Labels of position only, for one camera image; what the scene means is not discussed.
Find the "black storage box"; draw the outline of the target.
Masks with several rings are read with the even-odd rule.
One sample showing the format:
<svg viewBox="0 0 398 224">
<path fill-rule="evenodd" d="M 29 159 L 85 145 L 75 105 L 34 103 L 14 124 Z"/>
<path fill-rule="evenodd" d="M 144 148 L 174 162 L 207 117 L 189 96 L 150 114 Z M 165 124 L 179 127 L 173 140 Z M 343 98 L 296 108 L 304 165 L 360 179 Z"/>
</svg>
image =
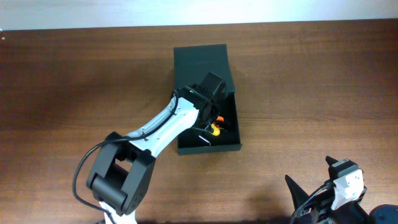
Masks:
<svg viewBox="0 0 398 224">
<path fill-rule="evenodd" d="M 220 115 L 227 122 L 227 130 L 214 136 L 209 129 L 194 125 L 177 137 L 177 153 L 182 155 L 238 151 L 242 147 L 236 89 L 229 66 L 225 44 L 174 48 L 174 87 L 179 96 L 193 102 L 200 110 L 205 103 L 214 101 L 220 107 Z M 205 134 L 211 146 L 198 135 Z"/>
</svg>

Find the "orange black needle-nose pliers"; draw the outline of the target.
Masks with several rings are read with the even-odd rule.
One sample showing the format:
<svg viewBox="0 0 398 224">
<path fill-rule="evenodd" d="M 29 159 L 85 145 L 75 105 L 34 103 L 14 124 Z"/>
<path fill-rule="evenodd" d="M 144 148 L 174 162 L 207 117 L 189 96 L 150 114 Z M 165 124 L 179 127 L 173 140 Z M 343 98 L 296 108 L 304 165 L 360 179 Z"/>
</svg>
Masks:
<svg viewBox="0 0 398 224">
<path fill-rule="evenodd" d="M 224 130 L 224 131 L 226 131 L 226 130 L 227 130 L 227 127 L 228 127 L 226 120 L 225 120 L 224 117 L 222 117 L 222 116 L 218 116 L 218 117 L 216 118 L 216 120 L 215 120 L 215 126 L 216 126 L 218 129 Z"/>
</svg>

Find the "yellow black stubby screwdriver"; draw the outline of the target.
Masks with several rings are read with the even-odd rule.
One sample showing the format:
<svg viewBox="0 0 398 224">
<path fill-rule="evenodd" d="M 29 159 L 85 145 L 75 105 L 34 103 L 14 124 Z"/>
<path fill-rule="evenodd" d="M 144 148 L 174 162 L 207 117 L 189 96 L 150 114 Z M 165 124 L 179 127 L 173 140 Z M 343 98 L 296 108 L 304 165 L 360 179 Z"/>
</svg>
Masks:
<svg viewBox="0 0 398 224">
<path fill-rule="evenodd" d="M 212 123 L 212 124 L 211 124 L 210 133 L 211 133 L 212 135 L 214 135 L 214 136 L 219 136 L 220 133 L 221 133 L 221 131 L 220 131 L 220 128 L 219 128 L 215 123 Z"/>
</svg>

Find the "silver combination wrench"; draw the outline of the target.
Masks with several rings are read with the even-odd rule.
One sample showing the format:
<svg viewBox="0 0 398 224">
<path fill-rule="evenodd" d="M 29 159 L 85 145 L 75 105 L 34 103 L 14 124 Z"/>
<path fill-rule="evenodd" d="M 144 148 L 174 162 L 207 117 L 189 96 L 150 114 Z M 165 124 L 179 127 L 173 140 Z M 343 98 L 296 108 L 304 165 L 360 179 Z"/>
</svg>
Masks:
<svg viewBox="0 0 398 224">
<path fill-rule="evenodd" d="M 208 139 L 208 137 L 205 134 L 199 134 L 198 137 L 204 141 L 205 143 L 207 143 L 207 145 L 211 146 L 211 141 Z"/>
</svg>

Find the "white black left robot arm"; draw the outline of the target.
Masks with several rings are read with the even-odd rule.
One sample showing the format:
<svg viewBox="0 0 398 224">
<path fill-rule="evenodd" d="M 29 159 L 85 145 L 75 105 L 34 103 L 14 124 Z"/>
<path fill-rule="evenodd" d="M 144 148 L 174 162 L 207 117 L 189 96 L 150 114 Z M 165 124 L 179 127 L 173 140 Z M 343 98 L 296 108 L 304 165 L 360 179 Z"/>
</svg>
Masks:
<svg viewBox="0 0 398 224">
<path fill-rule="evenodd" d="M 99 202 L 103 223 L 135 223 L 159 154 L 188 129 L 214 133 L 225 81 L 208 73 L 200 84 L 172 91 L 168 105 L 143 127 L 124 136 L 113 132 L 88 151 L 97 152 L 86 186 Z"/>
</svg>

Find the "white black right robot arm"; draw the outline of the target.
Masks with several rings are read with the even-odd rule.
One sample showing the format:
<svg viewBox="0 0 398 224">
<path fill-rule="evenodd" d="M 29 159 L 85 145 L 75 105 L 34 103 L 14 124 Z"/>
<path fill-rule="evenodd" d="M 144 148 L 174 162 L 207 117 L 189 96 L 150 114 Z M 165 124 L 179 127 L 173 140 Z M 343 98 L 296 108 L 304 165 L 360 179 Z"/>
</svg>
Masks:
<svg viewBox="0 0 398 224">
<path fill-rule="evenodd" d="M 290 223 L 377 224 L 397 223 L 397 205 L 379 205 L 366 213 L 361 206 L 367 192 L 363 170 L 349 160 L 325 158 L 329 179 L 310 195 L 290 176 L 285 181 L 290 190 L 294 209 Z"/>
</svg>

